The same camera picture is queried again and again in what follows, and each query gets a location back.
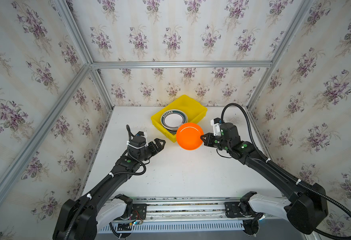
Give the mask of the orange plate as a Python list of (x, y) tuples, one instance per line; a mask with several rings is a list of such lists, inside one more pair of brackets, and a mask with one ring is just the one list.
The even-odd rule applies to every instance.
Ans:
[(184, 150), (196, 150), (203, 144), (201, 140), (203, 134), (203, 129), (199, 125), (194, 123), (183, 124), (176, 133), (177, 143)]

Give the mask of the green rim plate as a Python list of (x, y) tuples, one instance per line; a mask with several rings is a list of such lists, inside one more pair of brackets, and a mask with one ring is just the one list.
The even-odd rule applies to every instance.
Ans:
[(187, 122), (188, 116), (181, 110), (165, 111), (160, 118), (160, 123), (168, 130), (177, 130)]

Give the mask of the cream plate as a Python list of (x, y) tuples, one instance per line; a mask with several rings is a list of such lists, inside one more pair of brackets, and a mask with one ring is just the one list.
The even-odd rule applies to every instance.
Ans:
[(169, 133), (175, 135), (178, 131), (178, 128), (175, 128), (175, 129), (168, 129), (168, 128), (165, 128)]

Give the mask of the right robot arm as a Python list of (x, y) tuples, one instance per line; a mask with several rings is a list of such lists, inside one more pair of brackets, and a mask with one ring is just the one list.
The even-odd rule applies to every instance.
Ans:
[(325, 193), (324, 188), (314, 184), (315, 192), (308, 191), (310, 184), (294, 180), (293, 175), (275, 165), (254, 144), (241, 140), (232, 123), (217, 124), (216, 127), (219, 128), (217, 133), (201, 136), (204, 145), (226, 151), (233, 159), (264, 177), (287, 198), (287, 202), (280, 205), (278, 201), (250, 191), (240, 200), (240, 213), (246, 217), (258, 213), (273, 215), (287, 220), (298, 231), (311, 234), (328, 215), (326, 200), (320, 197)]

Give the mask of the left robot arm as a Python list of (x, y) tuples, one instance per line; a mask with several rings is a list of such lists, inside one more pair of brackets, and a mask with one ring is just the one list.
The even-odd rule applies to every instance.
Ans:
[(104, 225), (98, 214), (113, 193), (132, 176), (146, 172), (143, 161), (164, 149), (165, 140), (147, 142), (135, 135), (111, 171), (91, 190), (77, 200), (67, 200), (61, 207), (52, 235), (54, 240), (93, 240)]

